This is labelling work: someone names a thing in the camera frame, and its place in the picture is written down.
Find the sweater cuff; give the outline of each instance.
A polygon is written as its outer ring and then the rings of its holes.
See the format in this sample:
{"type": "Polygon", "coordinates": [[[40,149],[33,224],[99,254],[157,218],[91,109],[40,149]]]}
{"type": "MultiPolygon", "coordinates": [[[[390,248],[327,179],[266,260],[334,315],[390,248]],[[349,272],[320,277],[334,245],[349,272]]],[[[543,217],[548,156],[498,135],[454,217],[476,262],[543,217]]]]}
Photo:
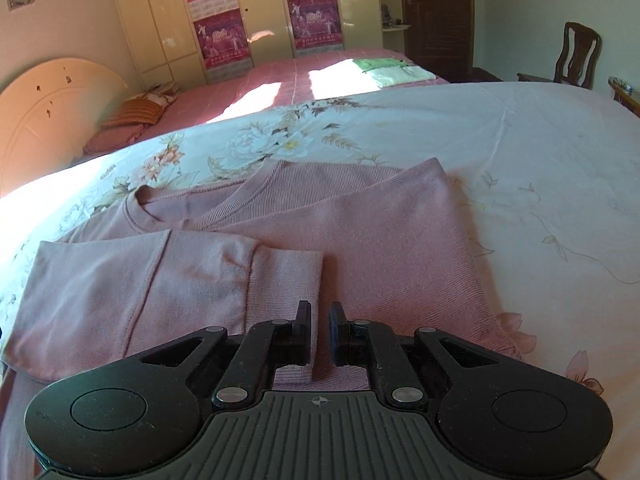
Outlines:
{"type": "Polygon", "coordinates": [[[311,303],[311,363],[289,365],[276,371],[274,385],[307,384],[318,342],[318,291],[322,253],[284,251],[263,245],[255,250],[246,295],[244,333],[255,323],[271,319],[295,319],[298,302],[311,303]]]}

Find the green towel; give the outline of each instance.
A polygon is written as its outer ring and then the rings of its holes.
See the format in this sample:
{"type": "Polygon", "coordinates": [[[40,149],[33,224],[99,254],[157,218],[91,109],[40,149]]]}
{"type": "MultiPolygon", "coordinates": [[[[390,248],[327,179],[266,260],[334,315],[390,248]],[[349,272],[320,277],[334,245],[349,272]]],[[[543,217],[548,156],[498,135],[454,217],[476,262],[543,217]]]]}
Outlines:
{"type": "Polygon", "coordinates": [[[363,72],[375,70],[377,68],[392,68],[409,66],[406,61],[394,59],[392,57],[379,57],[377,59],[353,59],[352,60],[363,72]]]}
{"type": "Polygon", "coordinates": [[[435,74],[415,65],[377,68],[369,70],[367,76],[375,81],[378,88],[436,79],[435,74]]]}

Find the sweater sleeve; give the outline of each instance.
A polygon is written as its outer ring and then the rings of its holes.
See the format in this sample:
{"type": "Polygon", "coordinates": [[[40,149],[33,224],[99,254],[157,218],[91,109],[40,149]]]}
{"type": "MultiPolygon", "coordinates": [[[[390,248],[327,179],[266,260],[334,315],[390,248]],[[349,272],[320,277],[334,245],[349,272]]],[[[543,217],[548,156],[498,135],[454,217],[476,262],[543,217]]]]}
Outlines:
{"type": "Polygon", "coordinates": [[[241,334],[291,318],[298,300],[317,318],[321,263],[321,253],[206,232],[43,242],[2,360],[49,383],[205,326],[241,334]]]}

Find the pillow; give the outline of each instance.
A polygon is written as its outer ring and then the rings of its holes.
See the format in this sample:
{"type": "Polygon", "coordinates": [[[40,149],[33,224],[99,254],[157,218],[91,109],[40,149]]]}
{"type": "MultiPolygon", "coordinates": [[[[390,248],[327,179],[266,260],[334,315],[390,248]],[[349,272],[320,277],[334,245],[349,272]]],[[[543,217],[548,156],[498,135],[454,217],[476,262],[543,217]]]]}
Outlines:
{"type": "Polygon", "coordinates": [[[124,101],[110,117],[102,122],[103,128],[130,124],[156,124],[175,96],[146,92],[124,101]]]}
{"type": "Polygon", "coordinates": [[[130,124],[128,126],[101,129],[84,146],[84,154],[94,155],[95,153],[114,152],[133,144],[145,130],[146,124],[130,124]]]}

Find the wall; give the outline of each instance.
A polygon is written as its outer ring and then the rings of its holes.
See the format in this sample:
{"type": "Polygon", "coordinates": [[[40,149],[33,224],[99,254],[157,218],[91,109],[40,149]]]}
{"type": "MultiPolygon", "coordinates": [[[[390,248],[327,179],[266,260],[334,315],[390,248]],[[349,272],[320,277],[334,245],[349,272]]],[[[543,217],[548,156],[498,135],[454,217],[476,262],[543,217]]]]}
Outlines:
{"type": "Polygon", "coordinates": [[[640,87],[639,9],[640,0],[476,0],[474,65],[505,81],[517,72],[552,78],[573,21],[602,37],[594,90],[611,95],[609,76],[640,87]]]}
{"type": "Polygon", "coordinates": [[[140,81],[114,0],[36,0],[9,12],[0,2],[0,91],[28,68],[57,57],[100,63],[138,90],[140,81]]]}

